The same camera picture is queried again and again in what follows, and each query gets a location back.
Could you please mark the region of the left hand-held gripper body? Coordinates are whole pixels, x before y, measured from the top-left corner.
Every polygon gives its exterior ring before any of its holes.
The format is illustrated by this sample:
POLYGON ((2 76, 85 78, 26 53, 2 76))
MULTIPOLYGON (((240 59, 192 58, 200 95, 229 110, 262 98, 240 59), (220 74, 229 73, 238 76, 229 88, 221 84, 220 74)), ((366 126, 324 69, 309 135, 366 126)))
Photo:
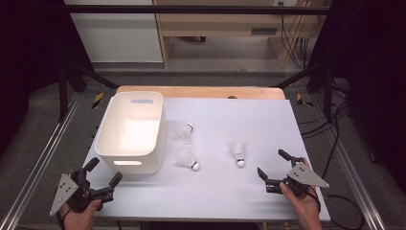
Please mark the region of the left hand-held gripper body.
POLYGON ((71 175, 63 173, 56 187, 55 198, 49 215, 54 216, 67 204, 73 211, 82 213, 94 200, 101 203, 110 202, 114 199, 115 178, 112 178, 104 188, 95 190, 87 180, 88 170, 81 169, 71 175))

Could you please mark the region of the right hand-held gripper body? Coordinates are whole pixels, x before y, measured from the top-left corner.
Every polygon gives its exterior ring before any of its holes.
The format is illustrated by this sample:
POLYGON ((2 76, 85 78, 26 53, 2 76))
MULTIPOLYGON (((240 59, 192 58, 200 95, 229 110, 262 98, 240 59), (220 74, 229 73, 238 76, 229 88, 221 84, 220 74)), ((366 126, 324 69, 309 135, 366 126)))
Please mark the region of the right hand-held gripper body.
POLYGON ((328 188, 329 184, 305 164, 303 157, 283 155, 283 159, 291 163, 292 169, 282 180, 269 179, 265 176, 265 188, 267 193, 282 194, 280 184, 286 185, 295 196, 302 196, 308 192, 311 186, 328 188))

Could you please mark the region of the white shuttlecock with blue band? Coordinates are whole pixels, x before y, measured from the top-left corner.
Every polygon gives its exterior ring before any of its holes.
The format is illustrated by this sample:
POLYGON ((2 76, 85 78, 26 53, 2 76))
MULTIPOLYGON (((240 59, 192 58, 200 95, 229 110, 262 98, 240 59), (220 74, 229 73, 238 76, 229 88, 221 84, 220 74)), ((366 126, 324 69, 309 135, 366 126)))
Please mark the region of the white shuttlecock with blue band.
POLYGON ((175 139, 183 144, 187 144, 191 139, 192 131, 192 124, 186 124, 176 130, 175 139))
POLYGON ((246 144, 242 141, 233 142, 230 146, 230 152, 240 168, 245 165, 245 147, 246 144))
POLYGON ((195 160, 189 149, 183 149, 177 156, 177 163, 184 167, 190 168, 193 171, 200 169, 199 163, 195 160))

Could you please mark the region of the white plastic storage bin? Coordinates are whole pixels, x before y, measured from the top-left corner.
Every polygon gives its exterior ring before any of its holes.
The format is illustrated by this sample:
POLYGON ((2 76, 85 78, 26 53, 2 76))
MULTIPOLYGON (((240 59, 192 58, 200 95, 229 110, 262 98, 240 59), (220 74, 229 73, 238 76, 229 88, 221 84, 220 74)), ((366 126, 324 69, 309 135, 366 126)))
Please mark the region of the white plastic storage bin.
POLYGON ((163 161, 166 128, 161 93, 117 93, 103 115, 95 152, 115 172, 156 173, 163 161))

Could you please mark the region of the person's left hand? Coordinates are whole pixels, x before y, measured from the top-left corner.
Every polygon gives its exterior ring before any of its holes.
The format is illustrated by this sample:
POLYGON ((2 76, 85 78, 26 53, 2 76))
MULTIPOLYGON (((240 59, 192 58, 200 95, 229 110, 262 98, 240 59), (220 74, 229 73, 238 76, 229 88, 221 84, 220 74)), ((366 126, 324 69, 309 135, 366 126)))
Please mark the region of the person's left hand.
POLYGON ((72 211, 68 204, 60 210, 65 230, 93 230, 94 215, 101 202, 93 200, 82 213, 72 211))

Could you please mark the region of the person's right hand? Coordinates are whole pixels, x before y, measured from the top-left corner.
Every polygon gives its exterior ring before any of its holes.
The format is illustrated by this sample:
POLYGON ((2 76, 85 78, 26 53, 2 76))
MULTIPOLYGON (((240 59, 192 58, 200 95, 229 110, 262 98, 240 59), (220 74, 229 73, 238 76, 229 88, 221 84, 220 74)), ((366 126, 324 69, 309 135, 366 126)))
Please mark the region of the person's right hand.
POLYGON ((323 230, 315 189, 310 187, 306 195, 297 197, 285 184, 281 183, 280 187, 283 195, 295 210, 300 228, 302 230, 323 230))

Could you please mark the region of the white table sheet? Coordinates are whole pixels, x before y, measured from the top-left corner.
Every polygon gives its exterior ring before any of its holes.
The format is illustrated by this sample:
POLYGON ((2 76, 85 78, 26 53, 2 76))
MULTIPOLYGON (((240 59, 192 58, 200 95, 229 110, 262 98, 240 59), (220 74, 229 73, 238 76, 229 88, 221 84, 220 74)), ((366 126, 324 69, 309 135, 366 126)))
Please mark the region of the white table sheet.
POLYGON ((266 192, 257 167, 273 179, 283 179, 290 164, 285 150, 307 155, 288 100, 167 99, 167 140, 161 169, 130 174, 116 187, 113 201, 98 213, 101 219, 157 221, 290 220, 296 217, 282 196, 266 192), (192 124, 191 139, 175 139, 178 128, 192 124), (245 165, 230 152, 242 141, 245 165), (177 163, 189 149, 200 169, 177 163))

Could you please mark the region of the yellow black floor tape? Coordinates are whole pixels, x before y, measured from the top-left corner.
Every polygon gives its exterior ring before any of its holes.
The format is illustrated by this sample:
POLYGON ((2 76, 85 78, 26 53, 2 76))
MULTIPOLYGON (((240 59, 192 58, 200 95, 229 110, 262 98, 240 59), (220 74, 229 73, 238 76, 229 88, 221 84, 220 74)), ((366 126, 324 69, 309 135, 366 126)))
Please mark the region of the yellow black floor tape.
POLYGON ((298 104, 298 105, 308 106, 308 107, 314 106, 314 104, 311 103, 311 102, 305 102, 305 101, 303 100, 303 97, 302 97, 301 94, 297 94, 297 104, 298 104))
POLYGON ((100 102, 102 100, 103 94, 104 93, 101 92, 101 93, 98 93, 96 95, 95 100, 94 100, 94 102, 92 104, 92 108, 97 108, 99 106, 99 104, 100 104, 100 102))

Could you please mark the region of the white cabinet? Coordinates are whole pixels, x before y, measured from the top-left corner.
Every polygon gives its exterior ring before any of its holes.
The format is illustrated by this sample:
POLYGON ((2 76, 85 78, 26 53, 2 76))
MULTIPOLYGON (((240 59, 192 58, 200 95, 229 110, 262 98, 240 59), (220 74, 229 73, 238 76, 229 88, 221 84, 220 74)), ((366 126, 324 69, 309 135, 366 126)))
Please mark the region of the white cabinet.
POLYGON ((153 13, 72 13, 92 63, 162 62, 153 13))

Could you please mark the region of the black curtain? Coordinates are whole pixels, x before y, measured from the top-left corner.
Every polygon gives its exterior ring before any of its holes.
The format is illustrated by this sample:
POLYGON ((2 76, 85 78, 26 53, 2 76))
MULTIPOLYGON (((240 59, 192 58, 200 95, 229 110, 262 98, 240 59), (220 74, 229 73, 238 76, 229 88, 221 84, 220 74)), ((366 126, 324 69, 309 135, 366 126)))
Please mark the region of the black curtain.
POLYGON ((63 75, 86 88, 75 63, 92 65, 68 12, 48 10, 63 0, 0 0, 0 155, 28 111, 30 95, 63 75))
POLYGON ((350 105, 372 152, 406 194, 406 0, 331 0, 311 60, 347 20, 333 76, 350 83, 350 105))

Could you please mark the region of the light wooden office desk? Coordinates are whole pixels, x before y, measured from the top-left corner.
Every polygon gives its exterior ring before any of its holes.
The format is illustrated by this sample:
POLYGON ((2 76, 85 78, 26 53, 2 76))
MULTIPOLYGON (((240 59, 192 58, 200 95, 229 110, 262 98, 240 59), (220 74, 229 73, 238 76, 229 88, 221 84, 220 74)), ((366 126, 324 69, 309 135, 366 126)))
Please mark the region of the light wooden office desk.
MULTIPOLYGON (((332 0, 152 0, 155 6, 328 7, 332 0)), ((262 36, 267 37, 284 68, 298 50, 300 38, 317 37, 322 15, 268 14, 166 14, 156 15, 160 36, 262 36)))

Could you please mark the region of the aluminium floor rail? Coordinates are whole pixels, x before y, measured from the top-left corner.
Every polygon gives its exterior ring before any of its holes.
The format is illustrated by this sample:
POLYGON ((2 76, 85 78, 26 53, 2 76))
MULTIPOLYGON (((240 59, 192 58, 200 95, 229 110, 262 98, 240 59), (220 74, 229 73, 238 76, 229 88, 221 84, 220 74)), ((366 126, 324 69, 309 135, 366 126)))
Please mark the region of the aluminium floor rail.
POLYGON ((74 93, 72 95, 72 99, 68 103, 66 114, 61 121, 57 122, 53 132, 47 139, 47 143, 41 149, 41 153, 32 161, 34 165, 30 170, 30 174, 25 177, 24 185, 16 193, 17 197, 13 201, 11 208, 0 220, 0 230, 14 230, 17 226, 18 221, 30 202, 42 175, 50 163, 57 146, 78 107, 81 97, 82 95, 80 93, 74 93))
POLYGON ((355 200, 364 216, 366 223, 370 230, 387 230, 382 217, 378 213, 372 198, 364 185, 361 176, 356 170, 354 164, 351 162, 348 153, 340 140, 341 132, 338 129, 338 123, 335 122, 333 127, 328 131, 328 137, 334 147, 334 152, 338 158, 340 166, 346 179, 350 184, 351 190, 355 197, 355 200))

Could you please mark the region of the black frame post with brace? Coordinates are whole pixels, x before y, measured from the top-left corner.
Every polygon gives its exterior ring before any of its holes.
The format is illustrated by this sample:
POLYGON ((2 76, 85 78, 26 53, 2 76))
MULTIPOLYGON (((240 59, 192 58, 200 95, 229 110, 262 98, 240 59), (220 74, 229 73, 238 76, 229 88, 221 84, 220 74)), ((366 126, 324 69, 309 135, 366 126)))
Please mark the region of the black frame post with brace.
POLYGON ((63 121, 68 114, 68 94, 67 83, 70 83, 75 92, 83 92, 87 88, 87 84, 83 80, 83 76, 107 86, 110 89, 118 89, 120 86, 108 79, 97 74, 94 70, 86 68, 76 62, 66 63, 61 65, 58 70, 58 90, 59 90, 59 121, 63 121))
POLYGON ((309 77, 309 81, 306 85, 308 93, 317 93, 321 88, 324 88, 323 112, 327 117, 327 120, 330 122, 332 120, 331 98, 333 76, 332 69, 327 64, 317 61, 293 77, 276 84, 275 87, 284 89, 304 77, 309 77))

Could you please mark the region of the black horizontal frame bar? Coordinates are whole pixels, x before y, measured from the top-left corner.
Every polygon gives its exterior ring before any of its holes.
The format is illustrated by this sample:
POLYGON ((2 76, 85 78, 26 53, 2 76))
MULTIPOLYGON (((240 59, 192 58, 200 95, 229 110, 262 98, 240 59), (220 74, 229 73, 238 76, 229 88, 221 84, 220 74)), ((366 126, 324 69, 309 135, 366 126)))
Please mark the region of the black horizontal frame bar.
POLYGON ((71 13, 197 13, 197 14, 288 14, 329 15, 332 8, 308 7, 223 7, 223 6, 114 6, 114 5, 66 5, 62 8, 71 13))

